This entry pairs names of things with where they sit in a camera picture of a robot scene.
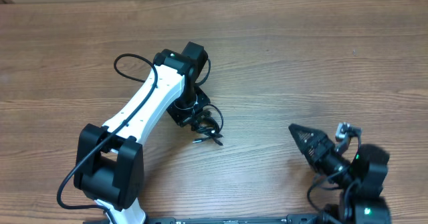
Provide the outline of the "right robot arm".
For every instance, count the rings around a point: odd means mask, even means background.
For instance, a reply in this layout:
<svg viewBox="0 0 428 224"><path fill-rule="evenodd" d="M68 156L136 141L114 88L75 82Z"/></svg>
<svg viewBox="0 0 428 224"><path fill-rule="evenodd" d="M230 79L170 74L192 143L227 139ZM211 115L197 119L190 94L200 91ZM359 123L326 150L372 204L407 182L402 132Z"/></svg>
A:
<svg viewBox="0 0 428 224"><path fill-rule="evenodd" d="M315 214L288 215L288 223L391 223L391 212L381 196L390 154L373 144L363 144L362 129L338 124L335 141L318 129L288 126L299 151L317 174L306 193ZM314 189L340 190L338 204L318 207Z"/></svg>

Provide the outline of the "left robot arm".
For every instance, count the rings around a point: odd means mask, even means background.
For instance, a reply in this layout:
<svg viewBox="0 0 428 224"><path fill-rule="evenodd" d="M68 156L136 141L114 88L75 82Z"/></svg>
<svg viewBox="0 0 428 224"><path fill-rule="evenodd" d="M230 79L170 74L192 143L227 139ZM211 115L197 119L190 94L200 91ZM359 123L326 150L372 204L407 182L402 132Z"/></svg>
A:
<svg viewBox="0 0 428 224"><path fill-rule="evenodd" d="M189 42L181 53L164 49L130 101L101 127L87 124L78 139L74 186L102 209L105 223L144 223L138 196L144 182L143 146L160 117L217 140L220 126L197 81L209 65L204 47Z"/></svg>

